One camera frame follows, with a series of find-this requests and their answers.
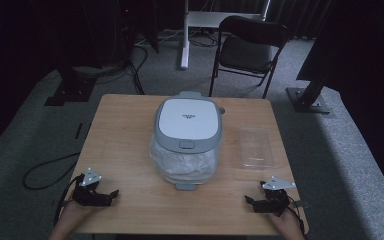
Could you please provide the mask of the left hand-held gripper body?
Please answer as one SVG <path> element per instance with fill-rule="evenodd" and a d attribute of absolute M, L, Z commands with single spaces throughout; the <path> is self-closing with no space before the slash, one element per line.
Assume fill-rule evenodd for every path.
<path fill-rule="evenodd" d="M 72 199 L 82 206 L 102 206 L 102 200 L 110 199 L 109 194 L 101 194 L 96 191 L 102 176 L 91 168 L 76 177 Z"/>

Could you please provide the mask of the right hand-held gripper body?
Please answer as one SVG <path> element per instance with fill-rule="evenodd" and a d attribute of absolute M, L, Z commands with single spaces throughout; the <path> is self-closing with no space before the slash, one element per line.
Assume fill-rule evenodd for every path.
<path fill-rule="evenodd" d="M 267 181 L 260 182 L 265 199 L 260 206 L 261 213 L 273 213 L 276 216 L 283 214 L 284 210 L 290 204 L 287 189 L 295 188 L 296 184 L 275 176 Z"/>

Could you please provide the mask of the clear plastic tray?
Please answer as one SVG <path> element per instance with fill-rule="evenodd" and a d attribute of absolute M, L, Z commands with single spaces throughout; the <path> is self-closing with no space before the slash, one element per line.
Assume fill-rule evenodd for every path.
<path fill-rule="evenodd" d="M 273 166 L 268 131 L 263 128 L 241 128 L 240 145 L 242 166 L 245 169 L 263 169 Z"/>

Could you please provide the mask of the grey lidded trash bin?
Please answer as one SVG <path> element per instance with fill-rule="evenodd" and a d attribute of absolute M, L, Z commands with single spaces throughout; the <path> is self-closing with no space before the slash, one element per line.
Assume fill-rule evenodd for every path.
<path fill-rule="evenodd" d="M 152 136 L 167 150 L 193 154 L 210 151 L 222 140 L 224 109 L 199 92 L 183 91 L 158 107 Z M 173 184 L 193 191 L 201 184 Z"/>

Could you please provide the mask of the person's left hand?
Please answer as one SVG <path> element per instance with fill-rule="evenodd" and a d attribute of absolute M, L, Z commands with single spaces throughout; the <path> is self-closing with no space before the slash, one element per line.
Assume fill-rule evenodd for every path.
<path fill-rule="evenodd" d="M 63 207 L 58 223 L 73 230 L 95 210 L 95 207 L 82 206 L 75 201 L 71 201 Z"/>

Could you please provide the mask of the person's right hand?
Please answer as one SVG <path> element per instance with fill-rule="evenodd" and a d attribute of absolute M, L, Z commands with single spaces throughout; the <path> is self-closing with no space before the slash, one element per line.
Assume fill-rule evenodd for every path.
<path fill-rule="evenodd" d="M 299 220 L 290 210 L 285 210 L 281 216 L 269 214 L 268 218 L 282 235 L 301 233 Z"/>

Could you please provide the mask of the white plastic bin liner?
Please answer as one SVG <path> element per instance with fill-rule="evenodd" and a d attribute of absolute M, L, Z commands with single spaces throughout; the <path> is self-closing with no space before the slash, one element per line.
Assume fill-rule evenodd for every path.
<path fill-rule="evenodd" d="M 220 146 L 203 153 L 176 153 L 162 147 L 151 136 L 149 155 L 160 175 L 172 184 L 203 184 L 216 172 Z"/>

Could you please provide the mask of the black stand with flat base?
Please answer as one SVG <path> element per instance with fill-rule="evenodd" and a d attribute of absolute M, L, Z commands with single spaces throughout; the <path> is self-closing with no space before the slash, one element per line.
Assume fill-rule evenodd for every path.
<path fill-rule="evenodd" d="M 61 82 L 54 94 L 47 98 L 45 106 L 63 106 L 67 102 L 88 102 L 96 84 L 96 78 L 82 77 L 71 66 L 58 66 Z"/>

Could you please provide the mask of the black stand with bolted base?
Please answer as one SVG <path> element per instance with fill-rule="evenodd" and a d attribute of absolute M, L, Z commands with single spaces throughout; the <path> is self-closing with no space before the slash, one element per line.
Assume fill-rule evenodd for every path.
<path fill-rule="evenodd" d="M 306 77 L 298 77 L 297 80 L 308 81 L 309 84 L 305 88 L 289 87 L 286 89 L 294 110 L 301 113 L 329 114 L 330 109 L 321 96 L 326 79 L 310 80 Z"/>

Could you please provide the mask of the black folding chair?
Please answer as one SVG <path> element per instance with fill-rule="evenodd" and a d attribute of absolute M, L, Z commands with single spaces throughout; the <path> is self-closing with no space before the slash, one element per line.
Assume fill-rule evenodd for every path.
<path fill-rule="evenodd" d="M 262 96 L 265 98 L 288 40 L 288 29 L 279 23 L 242 16 L 222 20 L 208 95 L 212 95 L 215 79 L 223 71 L 260 78 L 258 86 L 266 82 Z"/>

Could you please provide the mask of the white desk frame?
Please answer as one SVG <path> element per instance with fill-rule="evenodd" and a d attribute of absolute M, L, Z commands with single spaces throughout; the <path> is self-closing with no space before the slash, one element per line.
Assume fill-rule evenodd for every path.
<path fill-rule="evenodd" d="M 265 21 L 271 0 L 263 0 L 263 8 L 260 13 L 236 13 L 236 12 L 213 12 L 213 11 L 192 11 L 189 9 L 189 0 L 183 0 L 183 45 L 180 67 L 185 70 L 189 66 L 189 28 L 218 28 L 222 20 L 228 16 L 242 16 L 254 20 Z"/>

